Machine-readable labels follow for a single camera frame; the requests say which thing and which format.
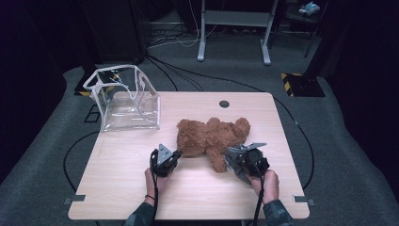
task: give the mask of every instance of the sleeve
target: sleeve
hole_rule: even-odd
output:
[[[152,205],[143,202],[131,214],[123,224],[124,226],[150,226],[152,224],[152,217],[154,213]]]
[[[266,217],[266,225],[289,226],[294,225],[294,220],[285,209],[280,200],[268,202],[263,206],[264,216]]]

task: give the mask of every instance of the bracelet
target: bracelet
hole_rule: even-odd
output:
[[[154,198],[153,196],[146,195],[145,198],[147,198],[147,197],[148,197],[148,198],[152,198],[152,199],[155,201],[155,198]]]

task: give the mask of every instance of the teddy bear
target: teddy bear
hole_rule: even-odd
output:
[[[211,118],[208,122],[181,120],[177,124],[177,149],[182,157],[195,157],[206,153],[216,172],[227,170],[224,154],[228,147],[244,144],[249,135],[250,124],[245,118],[235,123]]]

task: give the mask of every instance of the table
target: table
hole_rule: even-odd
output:
[[[271,64],[269,51],[267,49],[267,40],[272,28],[277,3],[279,0],[273,0],[273,6],[270,12],[242,12],[242,11],[220,11],[207,10],[205,7],[205,0],[202,0],[201,6],[201,28],[200,28],[200,42],[198,61],[203,61],[205,58],[205,25],[206,24],[223,24],[223,25],[246,25],[246,26],[263,26],[266,28],[264,38],[261,40],[261,48],[263,54],[263,63],[265,65]]]
[[[280,199],[293,218],[306,218],[295,163],[281,126],[273,97],[261,92],[159,92],[161,128],[105,132],[98,135],[73,202],[71,219],[127,219],[146,194],[144,170],[159,143],[176,150],[177,123],[181,119],[207,122],[212,117],[236,121],[245,117],[251,125],[246,145],[266,142],[259,148],[279,175]],[[221,107],[228,101],[229,107]],[[180,158],[167,190],[160,196],[156,219],[251,219],[258,198],[252,187],[233,171],[216,173],[206,155]],[[259,218],[264,218],[261,211]]]

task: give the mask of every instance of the plastic bag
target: plastic bag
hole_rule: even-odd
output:
[[[98,69],[83,87],[100,109],[102,132],[160,128],[160,96],[137,66]]]

